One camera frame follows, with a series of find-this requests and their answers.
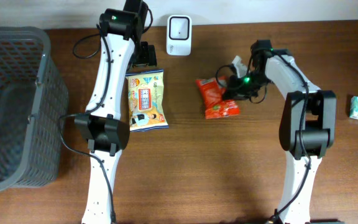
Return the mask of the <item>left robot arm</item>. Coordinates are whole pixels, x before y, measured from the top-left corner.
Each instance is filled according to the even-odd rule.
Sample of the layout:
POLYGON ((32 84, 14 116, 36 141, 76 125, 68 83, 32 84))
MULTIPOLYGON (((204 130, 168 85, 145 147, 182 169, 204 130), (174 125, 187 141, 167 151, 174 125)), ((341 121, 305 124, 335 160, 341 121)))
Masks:
POLYGON ((93 94, 75 124, 88 144, 91 172, 82 223, 115 223, 113 188, 119 158, 129 141, 129 124, 121 119, 126 73, 132 67, 156 66, 153 45, 143 42, 152 12, 143 0, 127 0, 123 9, 107 9, 97 28, 101 58, 93 94))

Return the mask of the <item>grey plastic mesh basket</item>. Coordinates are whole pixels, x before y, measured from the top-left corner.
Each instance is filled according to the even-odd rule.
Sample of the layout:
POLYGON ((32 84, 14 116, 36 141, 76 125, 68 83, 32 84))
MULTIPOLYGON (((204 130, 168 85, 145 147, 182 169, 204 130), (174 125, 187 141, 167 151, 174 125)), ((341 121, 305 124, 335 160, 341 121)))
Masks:
POLYGON ((68 89, 36 27, 0 27, 0 191, 58 176, 68 89))

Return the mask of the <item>red snack bag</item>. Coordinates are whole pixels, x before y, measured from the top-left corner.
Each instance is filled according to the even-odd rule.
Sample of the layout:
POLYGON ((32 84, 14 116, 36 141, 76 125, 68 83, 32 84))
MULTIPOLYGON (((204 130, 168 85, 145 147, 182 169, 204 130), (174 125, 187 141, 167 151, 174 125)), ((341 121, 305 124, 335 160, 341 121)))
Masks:
POLYGON ((240 109, 234 100, 224 100, 226 89, 218 84, 215 78, 197 79, 196 84, 203 97, 206 119, 218 119, 240 114, 240 109))

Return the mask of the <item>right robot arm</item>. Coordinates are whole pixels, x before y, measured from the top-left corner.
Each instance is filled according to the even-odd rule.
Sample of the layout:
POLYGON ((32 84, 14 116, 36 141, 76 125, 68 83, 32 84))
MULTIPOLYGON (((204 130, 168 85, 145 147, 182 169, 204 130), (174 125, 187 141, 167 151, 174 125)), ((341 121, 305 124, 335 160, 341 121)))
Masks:
POLYGON ((282 94, 285 105, 279 140, 286 172, 282 198, 267 223, 310 223, 316 173, 334 142, 336 95, 313 84, 288 49, 275 49, 269 40, 257 40, 250 52, 247 65, 236 56, 226 66, 233 74, 223 86, 223 98, 252 100, 269 84, 282 94))

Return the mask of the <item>yellow wet wipes pack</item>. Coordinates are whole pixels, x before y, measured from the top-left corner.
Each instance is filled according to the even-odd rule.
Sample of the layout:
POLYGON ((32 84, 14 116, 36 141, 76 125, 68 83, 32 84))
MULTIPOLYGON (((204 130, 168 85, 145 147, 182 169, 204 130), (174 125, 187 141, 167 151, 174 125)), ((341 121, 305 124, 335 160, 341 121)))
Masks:
POLYGON ((160 69, 126 75, 130 132, 169 128, 162 107, 163 72, 160 69))

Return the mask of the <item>white barcode scanner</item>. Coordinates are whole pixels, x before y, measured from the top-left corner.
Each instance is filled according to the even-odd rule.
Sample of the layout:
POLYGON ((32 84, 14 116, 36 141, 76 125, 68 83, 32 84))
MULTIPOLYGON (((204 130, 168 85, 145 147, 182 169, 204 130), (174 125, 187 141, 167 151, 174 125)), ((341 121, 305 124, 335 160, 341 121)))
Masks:
POLYGON ((167 54, 189 56, 191 54, 192 19, 186 15, 171 15, 167 19, 167 54))

